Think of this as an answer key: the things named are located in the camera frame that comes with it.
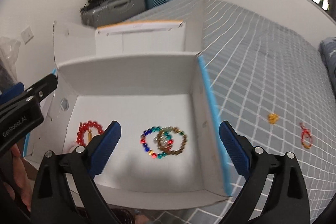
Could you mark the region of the person's left hand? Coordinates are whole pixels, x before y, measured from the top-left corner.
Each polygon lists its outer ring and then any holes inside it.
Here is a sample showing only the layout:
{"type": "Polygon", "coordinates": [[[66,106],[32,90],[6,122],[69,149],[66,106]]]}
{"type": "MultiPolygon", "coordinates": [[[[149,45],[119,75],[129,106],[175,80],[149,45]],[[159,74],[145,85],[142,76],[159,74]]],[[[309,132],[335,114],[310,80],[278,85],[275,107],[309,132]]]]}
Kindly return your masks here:
{"type": "MultiPolygon", "coordinates": [[[[16,144],[11,147],[11,154],[13,156],[14,185],[18,188],[16,192],[20,195],[22,202],[27,207],[27,210],[31,211],[32,189],[21,159],[21,153],[16,144]]],[[[4,186],[8,191],[10,197],[15,200],[16,192],[13,187],[5,182],[4,186]]]]}

